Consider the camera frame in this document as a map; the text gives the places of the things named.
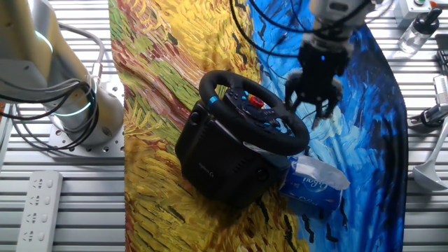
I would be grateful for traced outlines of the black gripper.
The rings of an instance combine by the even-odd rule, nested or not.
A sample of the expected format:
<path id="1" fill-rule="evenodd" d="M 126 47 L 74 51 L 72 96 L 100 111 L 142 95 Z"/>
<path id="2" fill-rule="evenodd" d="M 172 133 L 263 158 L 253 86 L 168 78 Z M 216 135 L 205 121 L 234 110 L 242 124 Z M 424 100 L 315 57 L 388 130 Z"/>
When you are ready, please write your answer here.
<path id="1" fill-rule="evenodd" d="M 342 98 L 342 86 L 334 81 L 342 76 L 351 56 L 352 47 L 319 48 L 305 41 L 297 56 L 301 69 L 291 72 L 286 80 L 285 107 L 295 113 L 302 103 L 316 105 L 316 115 L 312 123 L 315 129 L 320 120 L 329 119 L 337 102 Z M 323 110 L 323 101 L 329 101 Z"/>

